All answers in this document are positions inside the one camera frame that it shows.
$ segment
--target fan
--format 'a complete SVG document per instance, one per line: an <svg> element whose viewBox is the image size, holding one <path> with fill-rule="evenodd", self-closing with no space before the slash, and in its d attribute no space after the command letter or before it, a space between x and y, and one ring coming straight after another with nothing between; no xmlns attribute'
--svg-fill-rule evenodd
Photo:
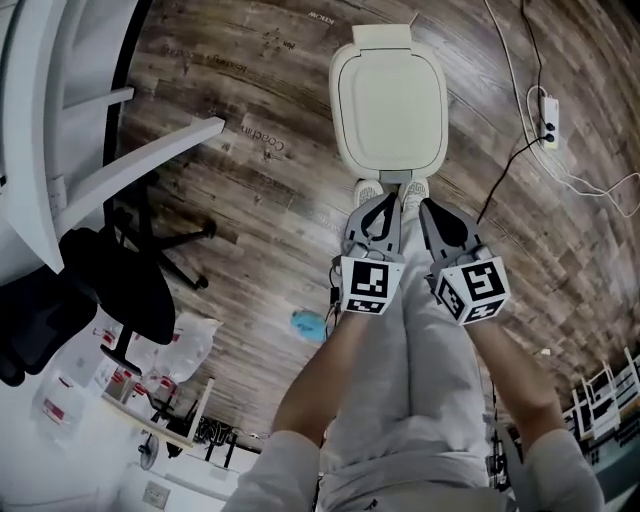
<svg viewBox="0 0 640 512"><path fill-rule="evenodd" d="M153 434L149 434L147 442L138 446L140 452L140 466L145 471L149 471L153 463L158 457L158 450L160 449L160 443L158 438Z"/></svg>

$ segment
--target white cable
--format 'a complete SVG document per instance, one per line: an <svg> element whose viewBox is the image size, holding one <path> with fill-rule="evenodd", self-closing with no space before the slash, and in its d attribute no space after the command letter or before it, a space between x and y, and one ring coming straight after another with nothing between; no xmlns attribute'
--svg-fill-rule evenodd
<svg viewBox="0 0 640 512"><path fill-rule="evenodd" d="M534 129L534 133L535 133L535 124L533 122L533 116L531 114L531 102L530 102L530 98L531 98L531 93L533 91L535 91L536 89L538 89L538 85L532 85L529 90L527 91L527 113L529 115L529 122L531 123L531 126ZM545 93L545 96L547 95L547 91L543 88L540 87L540 89ZM615 201L615 199L613 198L613 196L611 195L611 192L613 192L616 188L618 188L620 185L622 185L625 181L627 181L628 179L634 178L634 177L638 177L640 178L640 174L637 172L634 172L632 174L629 174L628 176L625 176L624 178L622 178L621 180L619 180L615 185L613 185L612 187L610 187L608 190L602 190L594 185L592 185L591 183L589 183L587 180L580 178L579 176L575 176L574 174L571 174L569 171L566 170L566 168L564 167L564 165L562 165L561 162L559 162L557 159L555 159L548 151L545 151L544 146L542 146L541 142L538 142L540 148L542 149L542 151L544 152L544 154L546 156L548 156L555 165L558 166L558 168L563 172L563 174L565 174L566 176L570 177L571 179L577 180L580 183L584 183L587 187L591 188L591 190L594 190L594 192L580 192L578 190L575 190L575 192L580 195L580 196L587 196L587 197L608 197L609 200L613 203L613 205L616 207L616 209L622 214L623 217L625 218L629 218L631 217L634 213L636 213L639 209L640 209L640 203L638 204L638 206L636 206L636 208L629 214L626 214L622 211L622 209L620 208L620 205Z"/></svg>
<svg viewBox="0 0 640 512"><path fill-rule="evenodd" d="M507 56L507 64L509 65L509 73L511 74L511 81L513 83L513 89L514 89L514 94L516 97L516 103L518 104L518 113L520 114L520 122L522 123L522 130L524 132L524 137L527 140L527 144L531 144L531 139L529 138L529 131L527 130L527 125L525 123L524 120L524 112L522 110L522 105L520 103L520 96L518 94L518 83L516 81L516 76L513 72L513 64L511 62L511 54L509 53L509 47L507 46L507 41L504 38L504 34L502 33L502 29L500 28L500 24L498 23L498 20L496 19L495 14L493 13L493 9L491 8L491 5L489 5L489 1L488 0L484 0L484 4L487 6L487 10L489 11L489 15L491 16L491 18L493 19L493 23L496 26L496 29L498 30L498 35L500 36L500 41L502 42L502 46L504 48L504 53ZM529 89L529 91L527 92L527 110L529 112L529 121L531 122L531 128L533 130L534 136L537 137L536 135L536 130L535 130L535 124L533 123L533 117L531 116L531 109L529 108L529 96L531 94L532 90L536 90L538 88L537 85L534 85L533 87L531 87ZM638 178L640 178L640 174L635 172L632 174L629 174L628 176L625 176L624 178L622 178L620 181L618 181L615 185L613 185L612 187L610 187L608 190L602 190L594 185L592 185L591 183L589 183L588 181L584 180L583 178L580 178L578 176L574 176L573 174L569 173L564 166L560 163L557 162L551 155L549 155L546 151L544 152L545 155L547 155L549 158L551 158L554 163L562 169L563 174L565 174L566 176L568 176L571 179L577 180L583 184L585 184L586 186L588 186L589 188L591 188L591 190L593 190L594 192L581 192L580 190L576 189L571 183L568 183L564 180L562 180L561 178L559 178L555 173L553 173L552 171L549 170L549 168L540 160L540 157L536 154L536 152L534 151L534 146L532 145L529 149L531 150L531 154L534 156L534 158L538 161L538 163L540 164L540 166L547 172L547 174L549 174L549 176L551 176L555 181L557 181L558 183L561 183L562 185L568 187L569 189L571 189L573 192L575 192L576 194L578 194L579 196L588 196L588 197L607 197L611 203L613 204L613 206L615 206L616 210L618 210L618 212L620 212L620 214L625 218L628 219L629 217L631 217L633 214L635 214L639 209L640 209L640 202L638 203L638 205L635 207L635 209L631 212L631 213L625 213L622 208L620 207L620 205L616 202L616 200L613 198L613 196L611 195L611 192L613 192L614 189L616 189L617 187L619 187L620 185L622 185L625 181L627 181L630 178L633 178L635 176L637 176Z"/></svg>

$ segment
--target blue cloth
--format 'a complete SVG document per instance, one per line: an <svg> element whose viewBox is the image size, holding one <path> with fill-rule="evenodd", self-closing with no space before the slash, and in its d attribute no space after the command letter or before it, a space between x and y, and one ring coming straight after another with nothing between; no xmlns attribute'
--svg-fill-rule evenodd
<svg viewBox="0 0 640 512"><path fill-rule="evenodd" d="M296 311L291 316L293 325L303 338L322 343L324 341L324 317L313 311Z"/></svg>

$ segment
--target gray pants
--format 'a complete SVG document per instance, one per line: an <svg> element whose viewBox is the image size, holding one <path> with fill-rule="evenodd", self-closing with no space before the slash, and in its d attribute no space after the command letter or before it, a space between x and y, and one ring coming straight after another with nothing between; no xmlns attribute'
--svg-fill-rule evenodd
<svg viewBox="0 0 640 512"><path fill-rule="evenodd" d="M350 390L329 428L321 496L348 484L342 480L366 478L357 468L372 466L363 463L403 452L428 454L436 465L442 454L459 456L480 473L477 485L488 482L476 354L465 329L436 304L423 279L432 260L417 211L402 219L402 254L400 290L386 313L372 320Z"/></svg>

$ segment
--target person's arm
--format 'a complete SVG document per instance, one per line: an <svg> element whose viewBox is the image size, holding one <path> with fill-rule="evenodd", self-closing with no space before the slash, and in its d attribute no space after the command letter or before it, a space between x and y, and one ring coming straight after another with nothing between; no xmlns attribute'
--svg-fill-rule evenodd
<svg viewBox="0 0 640 512"><path fill-rule="evenodd" d="M483 321L467 331L518 427L542 509L602 512L602 490L566 429L551 378L500 326Z"/></svg>
<svg viewBox="0 0 640 512"><path fill-rule="evenodd" d="M342 316L282 399L273 432L297 432L321 445L325 430L340 408L370 318L355 313Z"/></svg>
<svg viewBox="0 0 640 512"><path fill-rule="evenodd" d="M307 512L319 471L319 446L347 389L369 315L345 313L285 394L253 468L238 480L224 512Z"/></svg>
<svg viewBox="0 0 640 512"><path fill-rule="evenodd" d="M467 332L520 432L525 452L546 433L566 428L553 382L533 356L491 321L470 324Z"/></svg>

